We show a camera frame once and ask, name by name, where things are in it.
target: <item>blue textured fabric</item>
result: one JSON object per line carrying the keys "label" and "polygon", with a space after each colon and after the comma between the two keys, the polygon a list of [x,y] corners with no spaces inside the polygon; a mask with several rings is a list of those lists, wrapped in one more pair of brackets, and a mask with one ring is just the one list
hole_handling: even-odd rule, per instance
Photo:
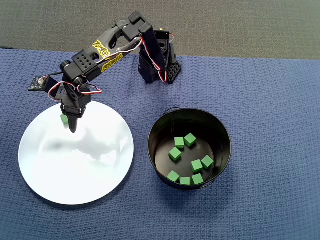
{"label": "blue textured fabric", "polygon": [[[25,183],[20,139],[54,102],[27,89],[72,52],[0,50],[0,239],[320,239],[320,61],[182,56],[173,85],[145,84],[130,55],[97,78],[94,100],[127,121],[134,160],[109,195],[51,203]],[[171,107],[206,110],[232,140],[227,169],[207,188],[182,191],[156,175],[153,123]]]}

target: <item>white plate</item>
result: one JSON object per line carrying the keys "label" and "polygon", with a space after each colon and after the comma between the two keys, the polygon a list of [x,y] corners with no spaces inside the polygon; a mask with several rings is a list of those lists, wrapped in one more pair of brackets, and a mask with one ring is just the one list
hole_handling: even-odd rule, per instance
{"label": "white plate", "polygon": [[91,102],[72,133],[60,104],[37,116],[23,134],[19,166],[26,183],[58,204],[86,204],[110,193],[127,175],[134,140],[112,108]]}

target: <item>green foam block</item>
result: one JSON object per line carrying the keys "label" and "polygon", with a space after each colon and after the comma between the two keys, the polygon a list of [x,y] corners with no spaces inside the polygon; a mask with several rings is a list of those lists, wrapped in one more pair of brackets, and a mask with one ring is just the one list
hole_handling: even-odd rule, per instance
{"label": "green foam block", "polygon": [[173,161],[177,161],[178,158],[181,157],[181,152],[178,148],[174,147],[170,152],[169,152],[169,157],[173,160]]}
{"label": "green foam block", "polygon": [[195,142],[196,137],[193,136],[192,133],[189,133],[187,136],[184,137],[184,143],[190,148]]}
{"label": "green foam block", "polygon": [[179,175],[178,175],[178,173],[176,173],[175,171],[171,171],[170,173],[169,173],[169,175],[167,176],[167,178],[169,179],[169,180],[171,180],[172,182],[177,182],[178,181],[178,179],[179,179]]}
{"label": "green foam block", "polygon": [[183,149],[183,148],[185,147],[184,138],[183,138],[183,137],[175,137],[175,138],[174,138],[174,145],[175,145],[178,149]]}
{"label": "green foam block", "polygon": [[200,172],[204,167],[201,164],[200,159],[191,162],[192,172],[195,174]]}
{"label": "green foam block", "polygon": [[180,177],[180,184],[190,185],[190,177],[186,177],[186,176]]}
{"label": "green foam block", "polygon": [[68,124],[68,117],[66,115],[61,114],[60,118],[64,125]]}
{"label": "green foam block", "polygon": [[192,179],[192,183],[193,183],[194,185],[196,185],[196,184],[201,184],[201,183],[204,182],[204,180],[202,179],[201,173],[198,173],[198,174],[196,174],[196,175],[193,175],[193,176],[191,177],[191,179]]}
{"label": "green foam block", "polygon": [[201,163],[203,165],[203,168],[207,170],[214,163],[214,161],[207,155],[204,157],[204,159],[201,160]]}

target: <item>gray carpet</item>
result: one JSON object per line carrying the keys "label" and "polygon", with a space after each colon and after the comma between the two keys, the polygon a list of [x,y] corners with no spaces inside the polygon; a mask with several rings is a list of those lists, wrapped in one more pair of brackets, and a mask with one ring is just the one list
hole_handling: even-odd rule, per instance
{"label": "gray carpet", "polygon": [[136,10],[178,55],[320,59],[320,0],[0,0],[0,46],[78,52]]}

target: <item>black bowl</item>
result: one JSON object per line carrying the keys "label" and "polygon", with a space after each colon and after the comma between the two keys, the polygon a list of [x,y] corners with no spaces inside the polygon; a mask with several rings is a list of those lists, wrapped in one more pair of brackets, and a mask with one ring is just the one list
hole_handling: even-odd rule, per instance
{"label": "black bowl", "polygon": [[[182,155],[176,162],[169,157],[169,151],[175,147],[176,137],[185,137],[192,133],[196,143],[181,149]],[[151,128],[148,137],[148,153],[152,165],[159,177],[168,185],[178,189],[193,190],[207,187],[226,169],[231,157],[231,139],[225,126],[211,113],[183,108],[165,113]],[[174,170],[180,177],[194,175],[191,162],[209,155],[214,164],[200,173],[203,183],[182,185],[167,178]]]}

